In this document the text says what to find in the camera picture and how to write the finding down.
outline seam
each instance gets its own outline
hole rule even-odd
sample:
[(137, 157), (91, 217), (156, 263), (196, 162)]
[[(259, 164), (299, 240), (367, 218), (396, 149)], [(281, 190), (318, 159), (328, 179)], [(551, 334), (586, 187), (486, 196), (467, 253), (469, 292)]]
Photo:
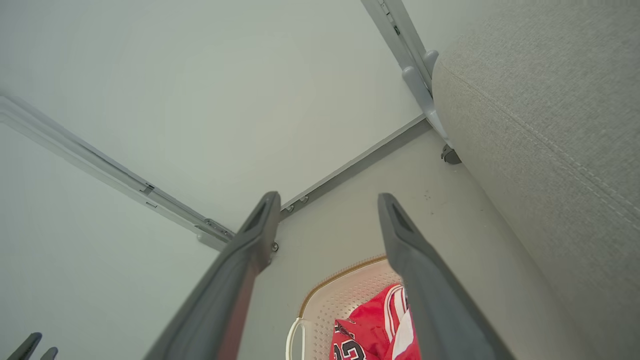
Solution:
[(620, 195), (619, 192), (617, 192), (614, 188), (612, 188), (611, 186), (609, 186), (607, 183), (605, 183), (604, 181), (602, 181), (599, 177), (597, 177), (596, 175), (594, 175), (594, 173), (592, 173), (592, 171), (590, 171), (589, 169), (587, 169), (586, 167), (582, 166), (579, 162), (577, 162), (573, 157), (571, 157), (569, 154), (567, 154), (566, 152), (564, 152), (560, 147), (558, 147), (556, 144), (554, 144), (551, 140), (549, 140), (547, 137), (545, 137), (544, 135), (542, 135), (541, 133), (539, 133), (537, 130), (535, 130), (533, 127), (531, 127), (530, 125), (528, 125), (527, 123), (525, 123), (524, 121), (520, 120), (516, 115), (514, 115), (513, 113), (511, 113), (510, 111), (508, 111), (508, 109), (506, 109), (505, 107), (501, 106), (499, 104), (499, 102), (497, 102), (495, 99), (491, 98), (490, 96), (486, 95), (484, 92), (480, 91), (478, 88), (476, 88), (475, 86), (471, 85), (470, 83), (468, 83), (467, 81), (465, 81), (464, 79), (462, 79), (461, 77), (459, 77), (458, 75), (456, 75), (454, 72), (452, 72), (451, 70), (449, 70), (449, 68), (447, 68), (447, 66), (444, 64), (444, 62), (440, 63), (442, 65), (442, 68), (445, 69), (451, 76), (453, 76), (454, 78), (456, 78), (458, 81), (464, 83), (465, 85), (467, 85), (470, 89), (472, 89), (473, 91), (477, 92), (481, 98), (480, 100), (485, 103), (485, 104), (489, 104), (489, 105), (493, 105), (494, 107), (496, 107), (499, 111), (503, 112), (505, 115), (507, 115), (509, 118), (511, 118), (512, 120), (514, 120), (515, 122), (517, 122), (518, 124), (520, 124), (523, 127), (528, 128), (530, 131), (532, 131), (533, 133), (535, 133), (536, 135), (538, 135), (538, 137), (540, 137), (538, 140), (543, 142), (545, 145), (546, 143), (550, 144), (551, 146), (553, 146), (555, 149), (557, 149), (562, 155), (566, 156), (569, 160), (571, 161), (567, 161), (570, 163), (573, 163), (573, 165), (575, 165), (577, 167), (577, 171), (579, 171), (580, 169), (583, 169), (586, 174), (588, 174), (590, 176), (587, 176), (586, 174), (582, 173), (581, 171), (579, 171), (580, 173), (582, 173), (582, 175), (586, 178), (588, 178), (590, 180), (591, 183), (593, 183), (595, 186), (598, 186), (598, 183), (600, 183), (602, 186), (608, 188), (614, 195), (618, 196), (622, 201), (624, 201), (626, 204), (630, 205), (634, 210), (636, 210), (639, 214), (640, 214), (640, 208), (638, 208), (635, 204), (631, 203), (627, 198), (625, 198), (624, 196)]
[[(493, 106), (495, 108), (497, 108), (499, 111), (503, 112), (505, 115), (507, 115), (509, 118), (516, 120), (516, 118), (512, 115), (510, 115), (507, 111), (503, 110), (501, 106), (498, 106), (495, 101), (493, 101), (492, 99), (490, 99), (489, 97), (485, 96), (485, 94), (483, 94), (482, 92), (480, 92), (478, 89), (476, 89), (475, 87), (473, 87), (472, 85), (470, 85), (469, 83), (467, 83), (466, 81), (464, 81), (463, 79), (461, 79), (459, 76), (457, 76), (456, 74), (452, 73), (449, 69), (447, 69), (444, 64), (442, 64), (442, 68), (445, 69), (448, 73), (450, 73), (456, 80), (458, 80), (459, 82), (464, 83), (465, 85), (467, 85), (471, 90), (477, 92), (478, 94), (480, 94), (480, 98), (479, 100), (484, 103), (487, 104), (489, 106)], [(631, 226), (640, 231), (640, 226), (636, 225), (634, 221), (629, 220), (623, 213), (621, 213), (620, 211), (618, 211), (616, 208), (614, 208), (613, 206), (611, 206), (611, 204), (609, 204), (609, 202), (603, 198), (600, 194), (598, 194), (594, 189), (592, 189), (587, 183), (585, 183), (584, 181), (580, 180), (569, 168), (567, 168), (566, 166), (564, 166), (556, 157), (554, 157), (554, 152), (553, 150), (549, 149), (548, 146), (547, 147), (543, 147), (540, 145), (540, 143), (542, 142), (540, 139), (537, 139), (538, 141), (535, 141), (534, 139), (532, 139), (531, 137), (529, 137), (529, 135), (526, 133), (526, 131), (524, 129), (519, 129), (518, 127), (516, 127), (514, 124), (512, 124), (511, 122), (506, 122), (507, 124), (511, 124), (511, 126), (513, 126), (518, 132), (520, 132), (521, 134), (523, 134), (525, 136), (526, 139), (528, 139), (531, 143), (533, 143), (535, 146), (537, 146), (540, 150), (542, 150), (542, 152), (544, 152), (551, 160), (553, 163), (555, 163), (556, 165), (560, 166), (561, 169), (565, 170), (567, 173), (569, 173), (574, 179), (578, 180), (578, 182), (580, 184), (582, 184), (585, 188), (587, 188), (593, 195), (595, 195), (596, 197), (598, 197), (598, 199), (600, 199), (600, 201), (602, 201), (605, 205), (607, 205), (608, 208), (612, 209), (618, 216), (620, 216), (621, 218), (623, 218), (624, 220), (626, 220), (629, 224), (631, 224)], [(535, 133), (539, 134), (540, 136), (542, 136), (544, 138), (543, 135), (541, 135), (539, 132), (533, 130)]]

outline gray sofa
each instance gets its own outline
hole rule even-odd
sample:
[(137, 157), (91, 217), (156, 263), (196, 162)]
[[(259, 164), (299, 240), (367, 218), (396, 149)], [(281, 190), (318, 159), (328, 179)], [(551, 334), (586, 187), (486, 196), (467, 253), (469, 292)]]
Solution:
[(441, 55), (433, 88), (582, 335), (602, 359), (640, 359), (638, 9), (505, 9)]

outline stitching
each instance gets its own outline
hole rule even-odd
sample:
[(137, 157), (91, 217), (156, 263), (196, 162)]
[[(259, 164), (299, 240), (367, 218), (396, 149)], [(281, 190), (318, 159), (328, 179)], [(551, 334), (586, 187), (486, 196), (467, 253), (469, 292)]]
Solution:
[[(475, 90), (477, 93), (479, 93), (480, 95), (482, 95), (484, 97), (484, 94), (480, 91), (478, 91), (477, 89), (475, 89), (473, 86), (471, 86), (470, 84), (468, 84), (466, 81), (462, 80), (461, 78), (459, 78), (457, 75), (453, 74), (449, 69), (447, 69), (444, 65), (442, 66), (448, 73), (450, 73), (452, 76), (454, 76), (458, 81), (466, 84), (467, 86), (469, 86), (471, 89)], [(509, 115), (506, 111), (504, 111), (502, 108), (500, 108), (500, 106), (497, 106), (496, 104), (494, 104), (493, 102), (488, 101), (487, 99), (480, 97), (479, 100), (484, 103), (487, 104), (489, 106), (494, 106), (497, 107), (498, 110), (502, 111), (503, 113), (505, 113), (505, 115), (511, 117), (513, 119), (513, 117), (511, 115)], [(594, 189), (592, 189), (587, 183), (585, 183), (584, 181), (580, 180), (569, 168), (565, 167), (557, 158), (555, 158), (553, 156), (553, 152), (550, 152), (549, 148), (544, 148), (540, 145), (540, 141), (535, 141), (533, 140), (531, 137), (529, 137), (529, 135), (523, 130), (523, 129), (519, 129), (518, 127), (516, 127), (515, 125), (511, 124), (511, 126), (513, 126), (518, 132), (520, 132), (522, 135), (524, 135), (526, 137), (526, 139), (528, 139), (531, 143), (533, 143), (535, 146), (537, 146), (540, 150), (542, 150), (542, 152), (544, 152), (551, 160), (552, 162), (554, 162), (556, 165), (560, 166), (561, 169), (567, 171), (567, 173), (569, 173), (574, 179), (578, 180), (578, 182), (580, 184), (582, 184), (585, 188), (587, 188), (591, 193), (593, 193), (593, 195), (596, 195), (596, 197), (598, 197), (598, 199), (600, 199), (600, 201), (602, 201), (605, 205), (607, 205), (608, 208), (612, 209), (616, 214), (618, 214), (618, 216), (620, 216), (621, 218), (625, 219), (629, 224), (631, 224), (631, 226), (640, 231), (640, 227), (638, 225), (636, 225), (633, 221), (629, 220), (624, 214), (620, 213), (616, 208), (614, 208), (613, 206), (611, 206), (609, 204), (609, 202), (607, 202), (607, 200), (605, 198), (603, 198), (602, 196), (600, 196)]]
[(540, 138), (542, 138), (542, 140), (544, 140), (545, 142), (549, 143), (550, 145), (553, 145), (561, 154), (565, 155), (567, 158), (569, 158), (571, 160), (571, 162), (573, 162), (574, 165), (576, 165), (579, 169), (584, 169), (584, 171), (587, 172), (587, 174), (589, 174), (593, 179), (597, 180), (600, 184), (604, 185), (605, 187), (607, 187), (608, 189), (610, 189), (610, 191), (614, 194), (617, 195), (621, 200), (623, 200), (624, 202), (626, 202), (627, 204), (629, 204), (630, 206), (632, 206), (638, 213), (640, 213), (640, 209), (633, 203), (631, 203), (627, 198), (623, 197), (622, 195), (620, 195), (616, 190), (614, 190), (611, 186), (609, 186), (607, 183), (605, 183), (604, 181), (602, 181), (599, 177), (597, 177), (596, 175), (594, 175), (594, 173), (592, 173), (589, 169), (587, 169), (586, 167), (582, 166), (580, 163), (578, 163), (573, 157), (571, 157), (569, 154), (567, 154), (566, 152), (564, 152), (561, 148), (559, 148), (556, 144), (554, 144), (551, 140), (549, 140), (548, 138), (546, 138), (544, 135), (542, 135), (541, 133), (537, 132), (533, 127), (531, 127), (530, 125), (528, 125), (527, 123), (525, 123), (524, 121), (520, 120), (516, 115), (512, 114), (510, 111), (508, 111), (508, 109), (505, 109), (503, 106), (499, 105), (499, 103), (495, 100), (492, 99), (490, 96), (486, 95), (485, 93), (483, 93), (482, 91), (478, 90), (476, 87), (474, 87), (473, 85), (471, 85), (470, 83), (466, 82), (464, 79), (460, 78), (458, 75), (454, 74), (451, 70), (449, 70), (449, 68), (447, 68), (444, 64), (444, 62), (441, 63), (442, 68), (445, 69), (448, 73), (450, 73), (452, 76), (454, 76), (458, 81), (461, 81), (462, 83), (466, 84), (467, 86), (469, 86), (469, 88), (473, 89), (474, 91), (476, 91), (478, 94), (482, 95), (483, 98), (481, 98), (481, 101), (485, 104), (489, 104), (489, 105), (493, 105), (495, 107), (498, 108), (498, 110), (502, 111), (503, 113), (505, 113), (508, 117), (512, 118), (513, 120), (517, 121), (521, 126), (524, 125), (526, 127), (528, 127), (533, 133), (536, 133)]

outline basket rim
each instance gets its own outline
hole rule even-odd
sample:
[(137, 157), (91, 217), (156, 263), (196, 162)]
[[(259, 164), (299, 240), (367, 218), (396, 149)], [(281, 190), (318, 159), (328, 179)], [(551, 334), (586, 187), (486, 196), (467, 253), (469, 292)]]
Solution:
[(305, 312), (305, 308), (307, 307), (307, 304), (309, 303), (309, 300), (311, 300), (311, 297), (314, 296), (314, 294), (320, 290), (323, 286), (327, 285), (328, 283), (340, 279), (341, 277), (350, 274), (356, 270), (359, 270), (365, 266), (369, 266), (371, 264), (375, 264), (375, 263), (379, 263), (380, 261), (384, 261), (387, 259), (387, 255), (382, 255), (382, 256), (376, 256), (375, 258), (369, 259), (369, 260), (365, 260), (363, 262), (357, 263), (355, 265), (352, 265), (340, 272), (338, 272), (335, 275), (332, 275), (330, 277), (328, 277), (327, 279), (325, 279), (323, 282), (321, 282), (320, 284), (318, 284), (315, 288), (313, 288), (309, 294), (307, 294), (307, 297), (305, 297), (305, 300), (302, 302), (302, 306), (300, 306), (300, 311), (298, 313), (298, 318), (302, 318), (303, 313)]

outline white basket handle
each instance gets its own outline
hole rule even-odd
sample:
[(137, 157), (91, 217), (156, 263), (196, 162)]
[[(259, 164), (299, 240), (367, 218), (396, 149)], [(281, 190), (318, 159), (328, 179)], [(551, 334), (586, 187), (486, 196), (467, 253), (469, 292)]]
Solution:
[(306, 320), (303, 318), (297, 318), (296, 321), (291, 325), (291, 329), (289, 330), (289, 335), (287, 335), (287, 352), (285, 353), (285, 359), (291, 360), (291, 353), (293, 352), (293, 337), (298, 330), (298, 327), (302, 326), (302, 360), (305, 360), (305, 323)]

